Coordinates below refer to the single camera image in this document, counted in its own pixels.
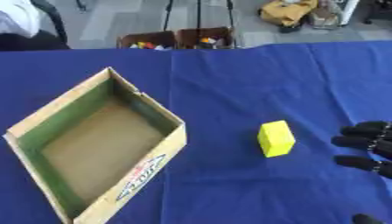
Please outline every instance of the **open box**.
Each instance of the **open box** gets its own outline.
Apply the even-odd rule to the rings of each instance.
[[[4,135],[64,223],[103,223],[186,144],[185,124],[113,69]]]
[[[194,49],[200,42],[199,38],[223,39],[223,49],[231,49],[233,44],[232,30],[226,26],[215,28],[185,29],[177,34],[178,48]]]
[[[138,42],[150,42],[154,46],[172,47],[177,46],[176,37],[173,31],[158,31],[150,33],[129,34],[117,39],[117,48],[130,48]]]

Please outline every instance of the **yellow cube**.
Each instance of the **yellow cube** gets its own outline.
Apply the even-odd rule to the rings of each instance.
[[[257,138],[266,158],[288,154],[296,142],[286,121],[262,124]]]

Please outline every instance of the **box logo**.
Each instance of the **box logo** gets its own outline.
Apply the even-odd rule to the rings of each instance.
[[[132,173],[130,174],[130,181],[125,185],[121,193],[117,196],[116,201],[121,200],[147,182],[152,174],[154,174],[154,172],[157,170],[159,164],[162,162],[162,160],[164,160],[164,158],[165,154],[138,164],[132,170]]]

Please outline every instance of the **blue fabric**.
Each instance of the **blue fabric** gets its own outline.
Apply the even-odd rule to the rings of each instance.
[[[189,144],[109,223],[392,222],[392,180],[337,166],[371,155],[330,144],[341,126],[392,120],[391,58],[392,42],[0,53],[0,130],[112,66],[186,121]],[[276,120],[297,143],[265,158],[257,131]],[[0,178],[1,222],[58,222],[4,140]]]

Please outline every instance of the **black chair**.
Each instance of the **black chair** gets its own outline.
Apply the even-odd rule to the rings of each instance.
[[[59,39],[66,44],[68,41],[67,32],[64,28],[61,15],[57,11],[56,7],[54,7],[51,3],[48,3],[46,0],[31,0],[31,3],[49,16],[54,23],[54,29],[56,29]]]

